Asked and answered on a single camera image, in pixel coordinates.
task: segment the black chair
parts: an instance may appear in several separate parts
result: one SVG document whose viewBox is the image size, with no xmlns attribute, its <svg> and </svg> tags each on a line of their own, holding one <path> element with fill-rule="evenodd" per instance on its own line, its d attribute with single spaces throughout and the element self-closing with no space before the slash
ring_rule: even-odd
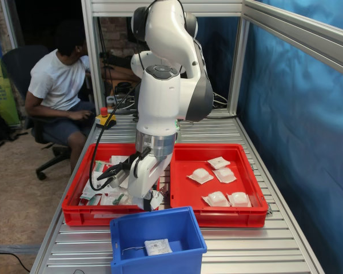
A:
<svg viewBox="0 0 343 274">
<path fill-rule="evenodd" d="M 3 64 L 6 67 L 9 78 L 13 81 L 14 85 L 21 94 L 23 100 L 26 98 L 28 87 L 30 84 L 30 71 L 35 64 L 49 51 L 45 46 L 24 46 L 18 49 L 14 49 L 6 53 L 3 58 Z M 65 147 L 52 147 L 54 158 L 47 163 L 41 165 L 35 170 L 39 180 L 44 180 L 46 175 L 43 170 L 70 158 L 70 149 L 67 144 L 49 136 L 43 131 L 44 123 L 53 123 L 56 118 L 35 118 L 27 117 L 25 123 L 25 129 L 32 128 L 31 134 L 34 136 L 35 141 L 40 144 L 48 144 L 45 148 L 52 147 L 54 144 L 60 144 Z"/>
</svg>

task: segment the slotted aluminum surface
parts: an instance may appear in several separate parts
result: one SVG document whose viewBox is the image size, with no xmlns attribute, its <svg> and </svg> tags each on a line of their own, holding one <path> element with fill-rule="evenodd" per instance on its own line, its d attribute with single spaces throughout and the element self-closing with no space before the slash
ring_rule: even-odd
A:
<svg viewBox="0 0 343 274">
<path fill-rule="evenodd" d="M 211 116 L 228 115 L 226 110 L 213 111 Z M 273 214 L 265 226 L 253 228 L 201 228 L 208 252 L 202 259 L 203 274 L 219 273 L 323 273 L 315 255 L 294 220 L 272 179 L 249 146 L 244 129 L 236 119 L 204 119 L 198 123 L 181 123 L 179 142 L 238 143 L 246 152 L 254 174 L 270 204 Z M 93 134 L 95 142 L 99 134 Z M 105 131 L 102 143 L 125 143 L 135 140 L 135 122 L 130 116 L 117 116 L 117 125 Z M 161 178 L 161 187 L 169 187 L 170 171 Z M 162 208 L 168 208 L 164 201 Z M 112 247 L 109 227 L 69 227 L 63 214 L 46 244 L 37 271 L 31 273 L 65 274 L 76 269 L 85 274 L 111 273 Z"/>
</svg>

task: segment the blue bin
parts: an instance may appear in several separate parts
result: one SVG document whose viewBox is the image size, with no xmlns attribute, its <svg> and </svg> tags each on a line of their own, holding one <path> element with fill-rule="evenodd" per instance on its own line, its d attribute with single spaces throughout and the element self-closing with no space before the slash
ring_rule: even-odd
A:
<svg viewBox="0 0 343 274">
<path fill-rule="evenodd" d="M 192 207 L 132 214 L 110 222 L 112 274 L 200 274 L 207 246 Z M 168 239 L 172 253 L 148 256 L 145 241 Z"/>
</svg>

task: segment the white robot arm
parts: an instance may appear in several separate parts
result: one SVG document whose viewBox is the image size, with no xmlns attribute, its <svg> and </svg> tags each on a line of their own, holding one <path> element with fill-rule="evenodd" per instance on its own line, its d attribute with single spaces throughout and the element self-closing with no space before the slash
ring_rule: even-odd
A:
<svg viewBox="0 0 343 274">
<path fill-rule="evenodd" d="M 135 11 L 133 33 L 151 51 L 134 56 L 131 67 L 142 77 L 138 100 L 136 149 L 146 152 L 132 164 L 128 191 L 144 198 L 169 165 L 176 139 L 176 119 L 197 122 L 212 110 L 213 92 L 200 44 L 197 20 L 184 15 L 177 0 L 158 0 Z M 187 79 L 181 79 L 181 66 Z"/>
</svg>

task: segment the man's hand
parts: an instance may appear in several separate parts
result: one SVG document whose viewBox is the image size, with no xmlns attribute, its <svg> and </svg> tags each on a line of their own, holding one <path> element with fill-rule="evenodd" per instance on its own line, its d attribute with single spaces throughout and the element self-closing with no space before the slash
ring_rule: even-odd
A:
<svg viewBox="0 0 343 274">
<path fill-rule="evenodd" d="M 91 116 L 91 111 L 80 110 L 80 111 L 69 111 L 68 118 L 71 120 L 84 120 L 84 119 L 88 119 L 90 116 Z"/>
</svg>

